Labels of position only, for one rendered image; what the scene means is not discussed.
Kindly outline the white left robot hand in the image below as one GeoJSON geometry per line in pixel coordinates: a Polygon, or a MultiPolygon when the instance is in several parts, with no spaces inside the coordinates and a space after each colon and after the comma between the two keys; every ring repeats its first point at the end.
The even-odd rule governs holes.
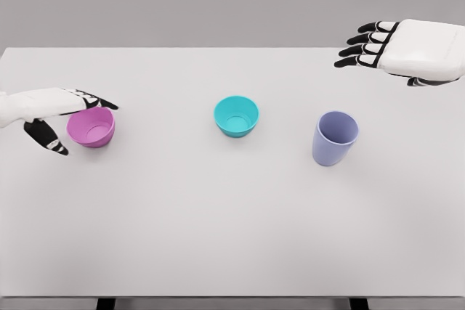
{"type": "Polygon", "coordinates": [[[23,122],[23,129],[46,150],[68,155],[46,118],[71,115],[93,107],[117,110],[112,102],[79,89],[45,88],[0,96],[0,128],[15,121],[23,122]]]}

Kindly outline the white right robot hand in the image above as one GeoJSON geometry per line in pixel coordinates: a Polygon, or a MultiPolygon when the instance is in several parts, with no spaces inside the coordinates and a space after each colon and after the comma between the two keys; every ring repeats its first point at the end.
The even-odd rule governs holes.
{"type": "Polygon", "coordinates": [[[360,66],[407,78],[408,86],[441,86],[465,76],[465,26],[424,20],[377,21],[357,29],[336,68],[360,66]]]}

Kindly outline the pink bowl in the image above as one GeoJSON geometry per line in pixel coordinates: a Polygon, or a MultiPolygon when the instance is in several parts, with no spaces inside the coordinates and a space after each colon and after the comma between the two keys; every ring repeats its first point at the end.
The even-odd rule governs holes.
{"type": "Polygon", "coordinates": [[[68,136],[76,143],[91,148],[108,144],[115,133],[113,113],[105,107],[93,107],[74,113],[66,126],[68,136]]]}

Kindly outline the lavender cup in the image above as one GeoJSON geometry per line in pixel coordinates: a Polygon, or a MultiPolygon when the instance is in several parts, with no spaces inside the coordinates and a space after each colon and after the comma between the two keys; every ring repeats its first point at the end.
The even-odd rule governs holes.
{"type": "Polygon", "coordinates": [[[315,126],[312,156],[321,166],[333,166],[349,152],[360,134],[358,122],[349,114],[333,110],[322,114],[315,126]]]}

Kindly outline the teal bowl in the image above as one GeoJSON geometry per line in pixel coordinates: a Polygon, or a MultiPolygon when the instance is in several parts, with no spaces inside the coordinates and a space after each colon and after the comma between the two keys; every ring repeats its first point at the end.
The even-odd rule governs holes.
{"type": "Polygon", "coordinates": [[[214,108],[214,121],[220,131],[232,138],[241,138],[252,132],[259,121],[257,104],[244,96],[229,96],[214,108]]]}

